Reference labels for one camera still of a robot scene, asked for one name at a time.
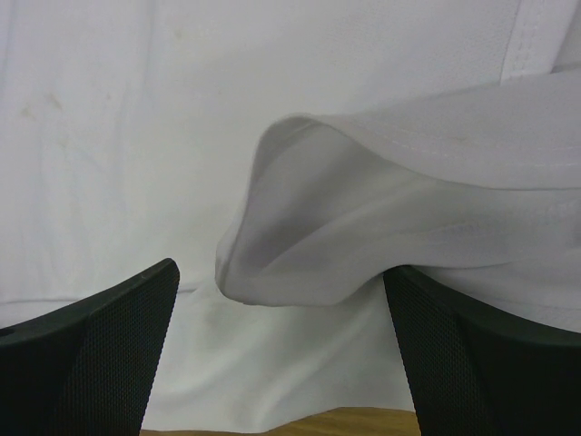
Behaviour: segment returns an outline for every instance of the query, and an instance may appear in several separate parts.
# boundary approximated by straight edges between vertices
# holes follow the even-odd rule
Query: white fabric
[[[339,406],[413,408],[372,277],[414,256],[577,330],[578,193],[548,188],[580,187],[578,75],[528,77],[553,68],[575,2],[524,3],[0,2],[0,326],[172,257],[181,293],[144,428],[247,432]],[[522,80],[500,93],[503,75]],[[347,115],[269,129],[236,214],[257,138],[291,113]],[[339,303],[221,295],[216,245],[242,212],[219,251],[226,295]],[[477,229],[441,229],[464,222]],[[415,250],[402,230],[424,232]],[[378,239],[369,261],[372,232],[397,250]],[[341,269],[354,246],[363,260]]]
[[[581,6],[577,7],[565,41],[555,60],[555,72],[581,66],[581,44],[579,41],[581,41]]]

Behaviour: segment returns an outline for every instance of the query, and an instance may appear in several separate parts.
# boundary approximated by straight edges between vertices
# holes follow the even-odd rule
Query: wooden table
[[[416,415],[384,409],[337,409],[278,429],[264,436],[420,436]],[[142,431],[142,436],[232,436],[207,431]]]

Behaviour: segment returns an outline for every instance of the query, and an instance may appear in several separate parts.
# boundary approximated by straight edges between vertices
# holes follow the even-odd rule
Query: stitched seam
[[[193,293],[196,292],[196,289],[183,289],[183,290],[178,290],[177,293]],[[30,302],[68,302],[70,304],[73,304],[75,302],[80,302],[81,300],[90,297],[91,295],[87,295],[84,297],[80,297],[78,299],[71,299],[71,298],[41,298],[39,300],[35,300],[35,299],[21,299],[21,300],[8,300],[7,302],[0,302],[0,307],[8,305],[8,304],[27,304]]]
[[[535,41],[537,40],[538,28],[540,27],[540,24],[542,21],[541,19],[542,19],[544,12],[545,12],[545,5],[546,5],[546,0],[541,0],[541,3],[538,5],[538,11],[537,11],[537,14],[535,16],[535,21],[534,21],[534,25],[533,25],[533,33],[530,36],[530,39],[528,40],[527,53],[525,55],[523,65],[520,69],[520,76],[518,77],[519,80],[522,80],[522,78],[524,77],[523,73],[527,70],[527,66],[531,61],[533,47],[535,45]]]
[[[510,74],[508,75],[508,79],[514,79],[517,76],[517,74],[520,73],[520,71],[521,71],[521,70],[517,69],[517,65],[518,65],[518,62],[520,61],[520,58],[521,58],[522,53],[523,53],[523,48],[525,46],[525,41],[526,41],[525,33],[527,31],[527,28],[528,28],[531,9],[533,8],[532,3],[530,1],[527,2],[527,4],[528,4],[527,18],[525,19],[525,22],[523,23],[523,26],[520,30],[520,37],[519,37],[520,43],[518,45],[517,55],[515,56],[515,60],[512,63],[512,67],[510,68]]]
[[[375,134],[376,136],[380,137],[381,139],[386,140],[389,143],[394,143],[395,145],[399,145],[399,146],[401,146],[403,148],[407,148],[407,149],[411,150],[412,152],[419,152],[419,153],[423,153],[423,154],[432,154],[432,155],[436,155],[436,156],[444,156],[444,157],[447,157],[447,158],[450,158],[450,159],[454,159],[454,160],[457,160],[457,161],[464,160],[462,156],[458,156],[456,154],[446,154],[446,153],[442,153],[442,152],[436,152],[436,151],[432,151],[432,150],[426,150],[426,149],[423,149],[423,148],[417,148],[417,147],[414,147],[414,146],[409,145],[409,144],[404,144],[404,143],[402,143],[400,141],[397,141],[397,140],[395,140],[393,138],[388,137],[387,134],[379,133],[377,131],[370,131],[369,128],[365,124],[361,124],[361,123],[359,123],[357,121],[350,121],[350,122],[353,125],[356,125],[357,127],[366,130],[367,132],[370,132],[372,134]],[[368,124],[377,124],[377,125],[380,125],[378,122],[373,122],[373,121],[368,122]],[[418,132],[410,132],[410,133],[411,134],[421,135],[421,133],[418,133]],[[437,138],[435,136],[430,136],[430,135],[427,135],[427,134],[424,134],[424,135],[426,135],[426,137],[428,139],[443,139],[443,140],[450,141],[449,138]],[[485,144],[475,144],[475,143],[473,143],[471,141],[467,141],[467,143],[470,144],[470,145],[475,145],[475,146],[486,146]],[[512,163],[512,165],[513,166],[533,166],[533,167],[536,167],[536,168],[562,168],[562,167],[567,167],[567,166],[578,166],[579,163],[562,163],[562,164],[561,163],[542,163],[541,164],[541,163],[517,162],[517,163]]]
[[[371,122],[374,123],[376,125],[381,125],[381,123],[379,122]],[[397,127],[396,125],[394,126],[390,126],[390,129],[393,130],[397,130],[399,132],[402,132],[404,134],[416,134],[418,136],[423,136],[425,138],[428,139],[439,139],[440,141],[450,141],[450,138],[446,137],[446,136],[438,136],[435,134],[426,134],[424,132],[415,132],[413,130],[407,130],[404,129],[402,127]],[[469,145],[475,145],[476,147],[486,147],[486,148],[502,148],[502,149],[506,149],[506,147],[503,144],[491,144],[491,143],[477,143],[474,142],[473,140],[466,140],[466,142]],[[536,147],[536,148],[518,148],[518,150],[535,150],[535,151],[546,151],[546,152],[559,152],[559,151],[565,151],[565,150],[577,150],[577,149],[581,149],[581,144],[577,144],[577,145],[570,145],[568,147],[553,147],[553,148],[545,148],[545,147]]]
[[[555,213],[556,212],[558,213],[559,210],[560,210],[560,214],[558,216],[555,216]],[[563,219],[575,216],[578,210],[579,210],[579,201],[574,200],[574,201],[570,201],[567,203],[551,204],[549,206],[543,207],[540,210],[533,210],[533,211],[526,210],[526,211],[507,213],[503,217],[499,217],[499,218],[484,218],[484,219],[464,220],[464,221],[461,221],[458,223],[446,224],[446,225],[437,227],[435,229],[430,229],[430,230],[426,230],[426,231],[397,233],[397,236],[412,237],[412,238],[416,239],[415,243],[421,243],[422,246],[424,246],[424,247],[435,247],[435,246],[441,246],[441,245],[453,243],[458,238],[463,239],[463,240],[474,240],[474,239],[480,239],[480,238],[490,237],[490,236],[495,236],[495,235],[500,235],[500,234],[504,234],[504,235],[514,234],[515,231],[513,229],[508,228],[508,229],[499,230],[497,228],[497,226],[499,224],[502,224],[502,223],[508,223],[511,219],[515,219],[515,218],[517,218],[517,219],[520,218],[521,220],[522,219],[526,220],[525,222],[522,222],[520,225],[525,225],[527,227],[533,227],[535,229],[546,229],[547,227],[552,227],[555,224],[560,224],[563,221]],[[342,221],[345,221],[347,219],[349,219],[349,217],[346,217],[346,216],[341,217]],[[316,236],[317,234],[321,233],[327,227],[329,227],[328,224],[320,227],[315,232],[313,232],[311,235],[309,235],[309,237],[312,238],[312,236]],[[376,233],[380,233],[382,231],[383,231],[383,229],[380,227],[375,229]],[[572,234],[572,235],[581,234],[581,231],[578,231],[578,230],[572,230],[572,231],[569,230],[567,232],[569,234]],[[394,233],[388,234],[383,238],[378,238],[377,241],[390,239],[390,238],[393,238],[394,236],[395,236]],[[448,239],[446,241],[442,241],[441,239],[437,240],[437,241],[431,241],[431,242],[425,241],[427,238],[433,238],[434,236],[439,236],[439,238],[446,237]],[[309,239],[309,237],[303,239],[300,243],[295,244],[294,247],[299,247],[301,244],[304,243],[304,241]],[[361,247],[353,254],[353,256],[350,257],[350,259],[353,262],[355,262],[354,259],[357,259],[359,257],[359,252],[365,252],[366,249],[367,249],[367,247]],[[264,266],[263,270],[267,270],[267,269],[271,268],[271,266],[273,264],[275,264],[285,253],[279,254],[274,259],[272,259],[266,266]]]

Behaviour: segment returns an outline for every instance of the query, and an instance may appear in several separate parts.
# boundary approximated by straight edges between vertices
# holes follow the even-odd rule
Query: black plastic part
[[[0,330],[0,435],[138,436],[179,280],[167,259]]]
[[[408,266],[384,282],[423,436],[581,434],[581,334],[503,312]]]

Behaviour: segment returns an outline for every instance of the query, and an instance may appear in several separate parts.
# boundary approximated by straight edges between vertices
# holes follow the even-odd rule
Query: stain
[[[27,105],[22,111],[20,111],[20,116],[22,116],[23,118],[28,118],[33,121],[36,121],[36,117],[30,111],[30,105]]]
[[[58,101],[54,94],[50,93],[49,95],[47,95],[46,101],[59,111],[63,110],[63,105],[61,104],[61,102]]]
[[[466,136],[450,136],[450,140],[456,141],[458,143],[468,143],[470,142],[469,138]]]

